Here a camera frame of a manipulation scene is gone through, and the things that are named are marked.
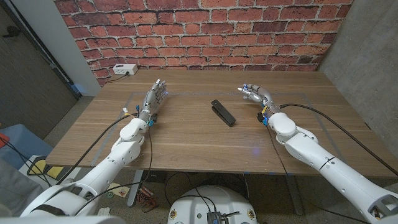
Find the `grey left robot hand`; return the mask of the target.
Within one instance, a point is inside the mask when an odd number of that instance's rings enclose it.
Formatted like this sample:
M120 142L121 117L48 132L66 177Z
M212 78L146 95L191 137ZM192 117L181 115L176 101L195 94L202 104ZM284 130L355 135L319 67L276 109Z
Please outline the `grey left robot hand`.
M142 108L138 114L138 118L145 122L150 120L151 116L157 112L158 107L167 94L166 81L158 79L147 92Z

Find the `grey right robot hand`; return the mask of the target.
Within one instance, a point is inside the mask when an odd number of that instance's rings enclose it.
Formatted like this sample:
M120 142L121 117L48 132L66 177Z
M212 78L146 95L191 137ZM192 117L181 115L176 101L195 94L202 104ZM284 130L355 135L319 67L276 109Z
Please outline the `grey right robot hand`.
M244 95L244 99L260 103L263 107L262 113L267 117L280 113L280 108L274 103L271 94L265 88L254 84L244 84L243 87L238 87L238 90Z

